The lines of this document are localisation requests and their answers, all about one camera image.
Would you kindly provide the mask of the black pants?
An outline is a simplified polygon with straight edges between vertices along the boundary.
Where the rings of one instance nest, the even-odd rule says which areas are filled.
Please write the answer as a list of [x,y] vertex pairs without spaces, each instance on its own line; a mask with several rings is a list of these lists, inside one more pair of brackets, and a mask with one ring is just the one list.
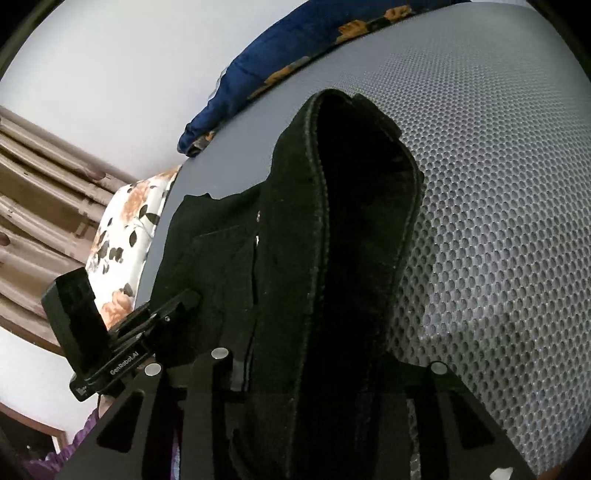
[[151,302],[190,290],[198,305],[158,357],[232,354],[238,479],[408,475],[386,343],[422,179],[389,117],[325,90],[280,134],[263,183],[177,208]]

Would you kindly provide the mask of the white floral pillow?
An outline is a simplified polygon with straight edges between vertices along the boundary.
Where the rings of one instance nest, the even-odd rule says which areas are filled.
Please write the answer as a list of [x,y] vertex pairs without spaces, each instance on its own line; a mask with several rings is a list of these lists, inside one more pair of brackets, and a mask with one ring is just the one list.
[[85,269],[108,329],[135,308],[147,254],[179,170],[122,186],[104,210]]

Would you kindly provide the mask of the wooden framed doorway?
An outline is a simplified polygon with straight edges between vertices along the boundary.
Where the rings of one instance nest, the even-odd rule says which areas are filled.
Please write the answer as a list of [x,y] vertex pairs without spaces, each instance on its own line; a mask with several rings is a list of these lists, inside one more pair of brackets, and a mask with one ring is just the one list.
[[10,446],[23,460],[42,460],[49,453],[59,453],[67,445],[63,430],[27,417],[1,404],[1,431]]

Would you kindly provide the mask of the beige striped curtain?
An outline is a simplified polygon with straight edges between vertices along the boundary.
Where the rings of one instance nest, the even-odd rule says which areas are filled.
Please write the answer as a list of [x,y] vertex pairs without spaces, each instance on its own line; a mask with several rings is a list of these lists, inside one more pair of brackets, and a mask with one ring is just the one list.
[[124,183],[81,150],[1,110],[2,328],[60,353],[41,295],[85,264],[104,210]]

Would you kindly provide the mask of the grey mesh mattress cover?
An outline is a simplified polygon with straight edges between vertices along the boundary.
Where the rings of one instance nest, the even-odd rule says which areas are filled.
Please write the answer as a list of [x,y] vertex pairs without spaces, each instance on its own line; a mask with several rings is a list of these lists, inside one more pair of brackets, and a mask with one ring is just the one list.
[[180,170],[138,301],[182,199],[263,181],[280,133],[328,88],[392,117],[425,176],[391,350],[449,364],[535,473],[566,462],[590,425],[590,82],[530,8],[418,15],[264,93]]

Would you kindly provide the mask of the blue floral blanket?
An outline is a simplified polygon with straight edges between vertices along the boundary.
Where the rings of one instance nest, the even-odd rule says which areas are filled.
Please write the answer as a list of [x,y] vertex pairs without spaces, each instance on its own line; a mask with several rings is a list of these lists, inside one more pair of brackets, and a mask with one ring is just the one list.
[[263,31],[219,76],[205,107],[186,124],[177,151],[194,157],[254,99],[342,44],[451,1],[307,1]]

